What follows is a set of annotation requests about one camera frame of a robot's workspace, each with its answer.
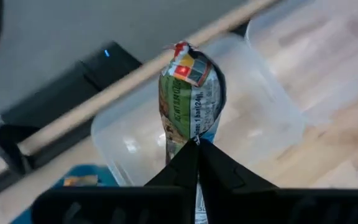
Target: colorful food wrapper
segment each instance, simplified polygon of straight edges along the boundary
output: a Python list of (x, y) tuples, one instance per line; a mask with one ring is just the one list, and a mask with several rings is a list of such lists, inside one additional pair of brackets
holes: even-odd
[(158, 87), (167, 162), (189, 139), (213, 142), (226, 102), (226, 84), (219, 67), (182, 41), (175, 44), (174, 58), (163, 69)]

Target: light wood surface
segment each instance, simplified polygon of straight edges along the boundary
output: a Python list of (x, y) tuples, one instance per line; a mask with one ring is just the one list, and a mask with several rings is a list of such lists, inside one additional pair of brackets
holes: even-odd
[[(194, 46), (199, 46), (219, 34), (227, 32), (248, 20), (255, 13), (269, 7), (277, 0), (248, 1), (216, 22), (201, 29), (196, 34), (187, 38), (187, 41)], [(37, 152), (41, 147), (46, 146), (60, 136), (69, 132), (85, 122), (97, 112), (105, 108), (110, 102), (133, 90), (135, 87), (155, 76), (171, 60), (172, 52), (164, 52), (157, 58), (149, 61), (139, 69), (131, 72), (122, 80), (109, 86), (101, 93), (77, 106), (73, 110), (48, 124), (19, 144), (24, 154), (30, 155)]]
[(250, 168), (281, 187), (358, 188), (358, 101), (332, 123), (308, 128), (299, 145)]

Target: wooden stick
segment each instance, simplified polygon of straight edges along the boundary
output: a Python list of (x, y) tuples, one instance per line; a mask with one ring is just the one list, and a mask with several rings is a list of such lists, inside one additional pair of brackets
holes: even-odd
[[(278, 2), (278, 0), (257, 0), (248, 2), (247, 4), (238, 7), (224, 17), (211, 23), (204, 29), (201, 29), (196, 34), (187, 38), (187, 41), (194, 46), (199, 46), (217, 35), (225, 33), (236, 26), (241, 25), (257, 12), (276, 2)], [(48, 124), (40, 131), (20, 142), (19, 148), (24, 154), (34, 154), (42, 147), (50, 144), (54, 140), (57, 140), (73, 128), (96, 115), (97, 112), (107, 107), (110, 102), (120, 98), (122, 95), (127, 94), (141, 83), (156, 76), (171, 59), (171, 51), (163, 52), (163, 54), (157, 58), (144, 64), (123, 79), (107, 87), (102, 92), (65, 113), (63, 116)]]

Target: clear plastic container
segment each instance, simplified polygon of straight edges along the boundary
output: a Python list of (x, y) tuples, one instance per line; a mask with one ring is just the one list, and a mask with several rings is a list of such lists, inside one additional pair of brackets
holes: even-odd
[(312, 123), (358, 99), (358, 1), (283, 1), (246, 39)]
[[(226, 75), (227, 103), (215, 144), (247, 166), (301, 140), (296, 106), (244, 39), (222, 36), (202, 50)], [(165, 166), (157, 79), (97, 115), (91, 135), (119, 185), (144, 185)]]

